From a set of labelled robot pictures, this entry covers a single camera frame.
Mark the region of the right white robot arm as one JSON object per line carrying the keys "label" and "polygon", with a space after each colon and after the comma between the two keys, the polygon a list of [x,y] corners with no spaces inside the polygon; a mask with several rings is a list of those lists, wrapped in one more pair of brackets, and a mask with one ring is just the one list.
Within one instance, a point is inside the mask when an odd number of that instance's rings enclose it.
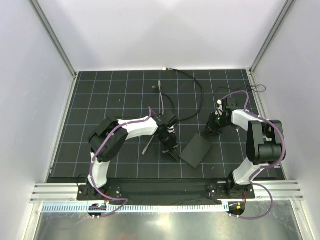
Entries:
{"label": "right white robot arm", "polygon": [[201,135],[218,136],[229,126],[246,131],[246,158],[226,178],[223,195],[240,198],[252,190],[252,180],[264,169],[274,167],[286,157],[283,125],[279,120],[264,119],[249,110],[237,108],[233,97],[219,99]]}

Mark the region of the black ethernet cable silver plug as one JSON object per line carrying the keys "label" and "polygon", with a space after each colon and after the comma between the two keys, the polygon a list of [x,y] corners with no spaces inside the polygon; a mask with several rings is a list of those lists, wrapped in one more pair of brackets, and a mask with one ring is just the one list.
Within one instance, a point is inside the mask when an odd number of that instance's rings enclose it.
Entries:
{"label": "black ethernet cable silver plug", "polygon": [[200,93],[199,93],[200,94],[200,101],[199,101],[199,106],[196,109],[196,112],[194,114],[188,116],[188,117],[180,118],[178,121],[179,122],[185,122],[185,121],[193,119],[194,117],[197,117],[201,113],[202,108],[203,108],[203,103],[204,103],[204,88],[201,85],[201,83],[192,74],[189,74],[189,73],[187,73],[186,71],[183,71],[183,70],[179,70],[179,69],[175,69],[175,68],[168,68],[168,67],[162,67],[161,70],[162,71],[174,71],[177,74],[181,74],[181,75],[189,78],[190,81],[193,80],[195,95],[198,93],[196,86],[199,87],[199,90],[200,90]]}

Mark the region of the black network switch box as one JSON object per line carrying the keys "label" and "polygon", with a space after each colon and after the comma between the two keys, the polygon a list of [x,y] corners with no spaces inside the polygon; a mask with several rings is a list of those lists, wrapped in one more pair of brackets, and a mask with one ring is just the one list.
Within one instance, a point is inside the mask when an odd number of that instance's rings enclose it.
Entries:
{"label": "black network switch box", "polygon": [[196,169],[210,151],[210,148],[211,143],[208,140],[199,134],[195,134],[187,146],[182,150],[179,157]]}

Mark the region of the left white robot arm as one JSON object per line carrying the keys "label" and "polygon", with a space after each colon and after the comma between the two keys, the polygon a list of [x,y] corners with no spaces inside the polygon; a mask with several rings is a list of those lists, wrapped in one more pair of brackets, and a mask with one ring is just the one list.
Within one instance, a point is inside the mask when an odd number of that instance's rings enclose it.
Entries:
{"label": "left white robot arm", "polygon": [[106,194],[110,162],[120,152],[125,141],[142,136],[155,136],[163,146],[162,153],[179,159],[175,125],[178,118],[172,112],[149,115],[131,120],[106,117],[88,138],[90,168],[87,176],[88,194],[101,200]]}

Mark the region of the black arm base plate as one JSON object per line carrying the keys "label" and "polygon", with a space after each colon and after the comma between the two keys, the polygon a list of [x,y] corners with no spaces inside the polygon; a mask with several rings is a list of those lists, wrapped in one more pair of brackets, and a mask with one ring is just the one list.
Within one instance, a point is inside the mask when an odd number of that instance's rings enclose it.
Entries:
{"label": "black arm base plate", "polygon": [[131,201],[191,199],[254,199],[253,185],[237,185],[223,178],[109,178],[103,185],[87,182],[78,188],[78,200],[104,200],[108,197]]}

